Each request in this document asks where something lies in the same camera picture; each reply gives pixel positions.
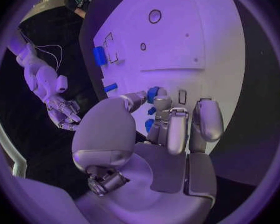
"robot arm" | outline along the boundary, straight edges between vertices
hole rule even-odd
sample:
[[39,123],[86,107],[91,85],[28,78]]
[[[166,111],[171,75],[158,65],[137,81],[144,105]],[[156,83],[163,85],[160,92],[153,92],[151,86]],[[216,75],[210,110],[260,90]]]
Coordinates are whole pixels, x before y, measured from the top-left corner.
[[46,104],[49,117],[56,126],[66,130],[76,130],[80,122],[80,109],[75,101],[66,101],[60,93],[67,90],[67,78],[58,76],[45,61],[37,57],[35,48],[27,43],[19,30],[11,38],[8,49],[16,56],[16,61],[24,68],[24,77],[30,90]]

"blue object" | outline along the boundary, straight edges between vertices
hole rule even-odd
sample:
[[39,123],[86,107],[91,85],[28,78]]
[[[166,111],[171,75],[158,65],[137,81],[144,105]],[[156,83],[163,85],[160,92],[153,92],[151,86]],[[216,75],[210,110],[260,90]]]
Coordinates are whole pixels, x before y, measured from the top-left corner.
[[153,104],[153,98],[156,97],[158,89],[159,89],[159,87],[155,86],[148,90],[148,92],[147,92],[147,102],[148,103]]
[[152,114],[154,114],[156,112],[156,108],[155,107],[151,107],[149,110],[148,110],[148,114],[149,115],[152,115]]
[[151,128],[152,125],[153,125],[153,122],[154,122],[154,120],[153,120],[152,118],[148,119],[148,120],[145,122],[145,128],[146,128],[147,133],[149,133],[150,128]]
[[111,91],[111,90],[114,90],[114,89],[117,89],[117,88],[118,88],[117,84],[114,83],[114,84],[111,84],[109,86],[104,87],[104,90],[105,90],[105,92],[108,92],[108,91]]
[[97,66],[103,66],[108,63],[104,48],[102,46],[94,47],[92,51]]

